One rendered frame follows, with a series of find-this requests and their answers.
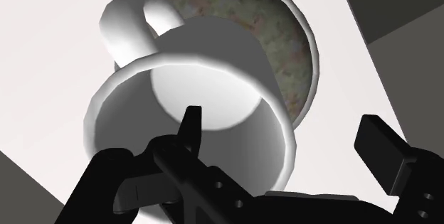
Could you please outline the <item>mottled green plate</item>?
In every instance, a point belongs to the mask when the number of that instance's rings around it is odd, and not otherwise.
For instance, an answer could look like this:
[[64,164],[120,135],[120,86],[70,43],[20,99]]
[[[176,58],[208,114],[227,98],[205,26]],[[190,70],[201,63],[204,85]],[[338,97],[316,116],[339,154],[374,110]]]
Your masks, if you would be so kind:
[[275,74],[293,127],[312,106],[319,80],[319,51],[293,0],[169,0],[183,18],[217,16],[250,31]]

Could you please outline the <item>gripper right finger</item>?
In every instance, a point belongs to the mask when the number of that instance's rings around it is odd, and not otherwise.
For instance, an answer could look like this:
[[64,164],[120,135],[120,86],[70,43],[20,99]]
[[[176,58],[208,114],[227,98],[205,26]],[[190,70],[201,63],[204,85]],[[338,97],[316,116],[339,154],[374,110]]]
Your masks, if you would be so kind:
[[388,196],[400,224],[444,224],[444,158],[410,146],[377,115],[361,117],[354,148]]

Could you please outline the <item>white mug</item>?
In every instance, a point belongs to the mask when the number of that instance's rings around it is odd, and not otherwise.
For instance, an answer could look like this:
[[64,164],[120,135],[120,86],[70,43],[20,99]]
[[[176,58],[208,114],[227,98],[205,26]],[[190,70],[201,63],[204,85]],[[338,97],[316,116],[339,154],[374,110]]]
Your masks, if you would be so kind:
[[295,136],[268,58],[249,31],[216,16],[183,18],[168,0],[112,0],[99,28],[118,69],[92,96],[83,123],[88,156],[140,154],[202,108],[199,159],[253,196],[281,191]]

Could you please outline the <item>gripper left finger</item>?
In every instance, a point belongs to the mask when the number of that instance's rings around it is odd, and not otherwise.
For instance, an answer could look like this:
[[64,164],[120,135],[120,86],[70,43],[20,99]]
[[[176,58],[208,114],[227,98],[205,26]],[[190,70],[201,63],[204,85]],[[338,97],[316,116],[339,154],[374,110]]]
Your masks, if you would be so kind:
[[99,151],[55,224],[133,224],[152,205],[172,224],[254,224],[254,198],[199,160],[200,143],[201,107],[189,106],[178,133],[153,138],[141,154]]

